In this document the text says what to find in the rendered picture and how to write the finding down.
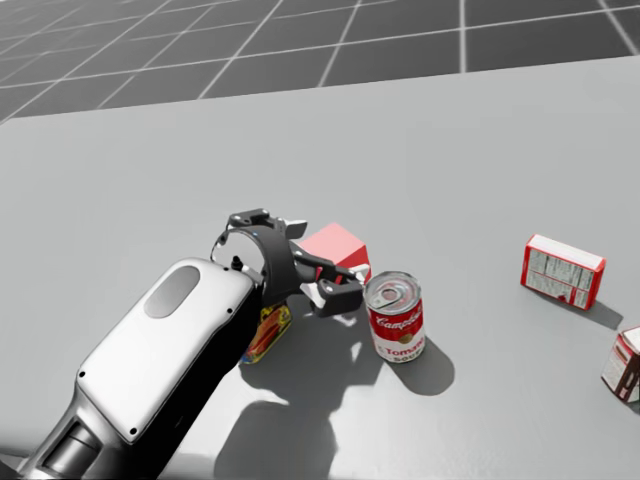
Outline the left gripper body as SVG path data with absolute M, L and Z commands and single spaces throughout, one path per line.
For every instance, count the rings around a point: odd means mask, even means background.
M 281 302 L 301 285 L 289 241 L 266 226 L 225 230 L 216 239 L 210 259 L 248 276 L 262 291 L 263 303 Z

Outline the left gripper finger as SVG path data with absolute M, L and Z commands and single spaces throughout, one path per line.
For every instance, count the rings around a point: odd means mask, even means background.
M 294 266 L 300 278 L 300 291 L 311 301 L 318 317 L 331 317 L 356 311 L 364 299 L 364 285 L 370 272 L 368 263 L 354 267 L 336 265 L 292 245 Z
M 273 217 L 264 208 L 246 210 L 233 213 L 228 217 L 227 229 L 250 226 L 265 226 L 279 232 L 285 238 L 302 238 L 307 229 L 305 220 L 286 220 L 282 217 Z

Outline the pink cube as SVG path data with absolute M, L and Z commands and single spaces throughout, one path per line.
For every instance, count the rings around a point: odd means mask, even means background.
M 365 243 L 337 223 L 326 225 L 299 241 L 298 245 L 306 252 L 328 259 L 340 267 L 370 265 Z

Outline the red and white can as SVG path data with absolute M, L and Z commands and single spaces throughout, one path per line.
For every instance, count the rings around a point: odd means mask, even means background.
M 395 364 L 417 359 L 426 346 L 418 280 L 406 272 L 384 271 L 366 284 L 364 301 L 376 352 Z

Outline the yellow and red rectangular can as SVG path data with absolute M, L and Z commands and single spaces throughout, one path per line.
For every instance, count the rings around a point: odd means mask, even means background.
M 287 331 L 291 322 L 292 315 L 287 301 L 264 307 L 256 334 L 240 363 L 250 365 L 259 362 Z

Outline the red and white carton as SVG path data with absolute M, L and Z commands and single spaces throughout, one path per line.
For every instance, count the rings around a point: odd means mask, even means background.
M 640 401 L 640 326 L 618 333 L 601 379 L 623 403 Z
M 596 301 L 606 263 L 602 256 L 534 234 L 525 245 L 520 283 L 588 311 Z

